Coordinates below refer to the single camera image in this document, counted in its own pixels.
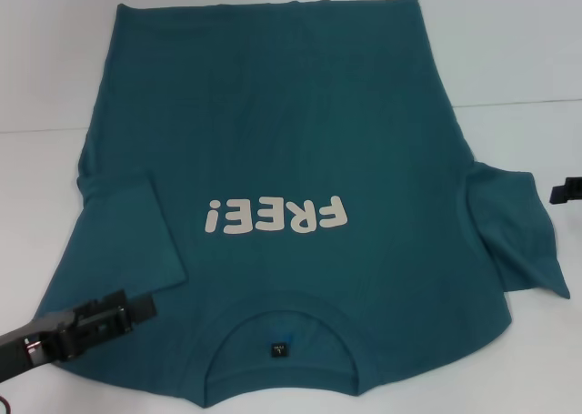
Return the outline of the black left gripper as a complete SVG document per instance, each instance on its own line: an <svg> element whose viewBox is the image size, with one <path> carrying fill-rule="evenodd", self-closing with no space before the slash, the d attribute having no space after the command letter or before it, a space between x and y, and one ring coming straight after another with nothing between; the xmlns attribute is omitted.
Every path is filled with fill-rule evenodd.
<svg viewBox="0 0 582 414"><path fill-rule="evenodd" d="M1 336L1 380L7 381L45 364L77 358L156 316L152 294L128 299L123 291L118 291L76 308L33 319Z"/></svg>

